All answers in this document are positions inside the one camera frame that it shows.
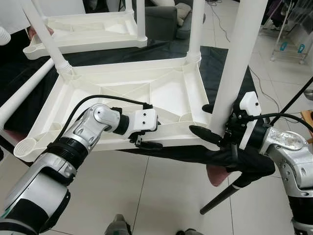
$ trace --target tiled floor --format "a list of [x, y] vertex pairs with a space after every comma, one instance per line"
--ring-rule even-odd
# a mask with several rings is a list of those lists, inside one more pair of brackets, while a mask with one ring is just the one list
[[[214, 7], [221, 25], [231, 38], [238, 3], [223, 0]], [[218, 18], [205, 6], [206, 22], [201, 43], [228, 48]], [[306, 65], [269, 61], [274, 40], [259, 36], [250, 66], [261, 79], [265, 93], [281, 109], [312, 75]], [[259, 81], [252, 76], [263, 113], [277, 112], [277, 106], [261, 93]], [[305, 97], [290, 108], [296, 113], [313, 109]], [[300, 124], [279, 120], [277, 127], [293, 130], [308, 138]], [[0, 164], [0, 201], [26, 171], [13, 156]], [[200, 164], [131, 155], [122, 152], [92, 153], [70, 186], [72, 198], [54, 231], [46, 235], [100, 235], [122, 213], [134, 235], [174, 235], [179, 229], [195, 228], [205, 235], [292, 235], [291, 211], [279, 172], [242, 189], [210, 213], [199, 214], [201, 206], [233, 182], [232, 174], [220, 187], [211, 186], [205, 167]]]

